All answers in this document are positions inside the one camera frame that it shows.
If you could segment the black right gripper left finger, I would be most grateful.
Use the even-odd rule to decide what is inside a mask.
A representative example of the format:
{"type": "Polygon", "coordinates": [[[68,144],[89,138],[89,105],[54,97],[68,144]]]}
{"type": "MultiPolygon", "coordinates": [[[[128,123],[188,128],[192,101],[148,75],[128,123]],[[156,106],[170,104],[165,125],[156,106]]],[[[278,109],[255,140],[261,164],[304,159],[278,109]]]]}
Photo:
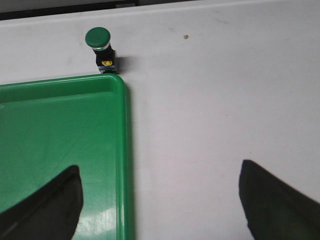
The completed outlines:
{"type": "Polygon", "coordinates": [[[71,165],[0,214],[2,240],[71,240],[83,208],[80,169],[71,165]]]}

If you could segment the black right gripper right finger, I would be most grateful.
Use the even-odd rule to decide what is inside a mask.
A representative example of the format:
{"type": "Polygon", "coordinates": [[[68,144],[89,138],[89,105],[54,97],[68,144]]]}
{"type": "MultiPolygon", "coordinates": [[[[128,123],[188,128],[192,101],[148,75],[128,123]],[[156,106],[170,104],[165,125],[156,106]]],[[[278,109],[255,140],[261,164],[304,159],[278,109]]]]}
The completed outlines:
{"type": "Polygon", "coordinates": [[[245,159],[239,175],[239,198],[255,240],[318,240],[320,204],[245,159]]]}

